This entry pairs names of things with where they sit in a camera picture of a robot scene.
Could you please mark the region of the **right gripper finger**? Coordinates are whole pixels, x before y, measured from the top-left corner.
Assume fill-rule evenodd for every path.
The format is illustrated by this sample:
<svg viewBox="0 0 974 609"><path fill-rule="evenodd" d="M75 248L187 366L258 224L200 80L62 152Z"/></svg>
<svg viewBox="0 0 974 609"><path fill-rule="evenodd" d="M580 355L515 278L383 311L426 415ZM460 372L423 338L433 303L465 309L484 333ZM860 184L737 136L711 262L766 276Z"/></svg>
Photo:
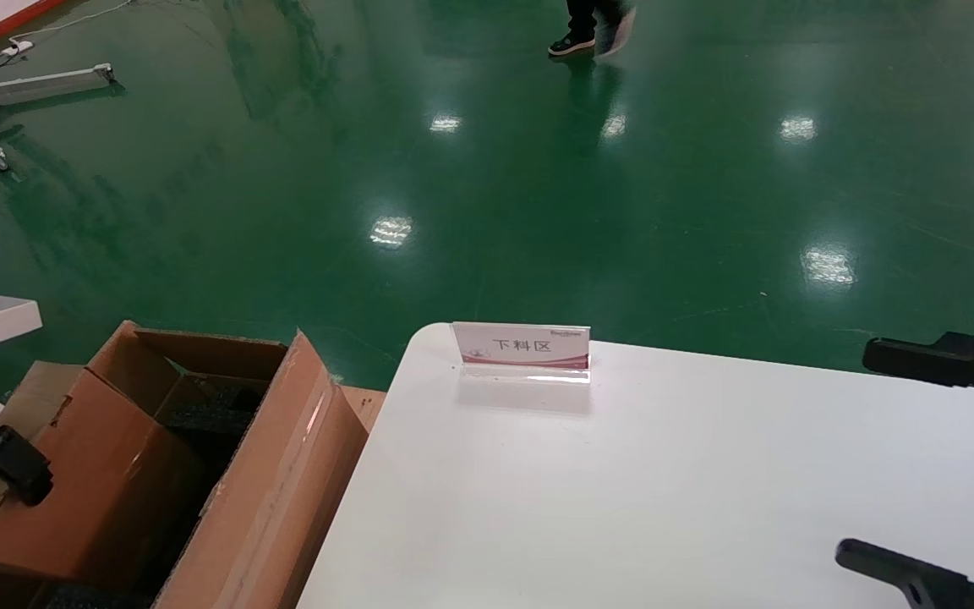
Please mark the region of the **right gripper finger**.
<svg viewBox="0 0 974 609"><path fill-rule="evenodd" d="M862 540L840 540L835 562L862 577L895 587L911 608L974 608L974 581Z"/></svg>
<svg viewBox="0 0 974 609"><path fill-rule="evenodd" d="M946 332L931 344L873 338L863 349L862 365L886 376L974 388L974 335Z"/></svg>

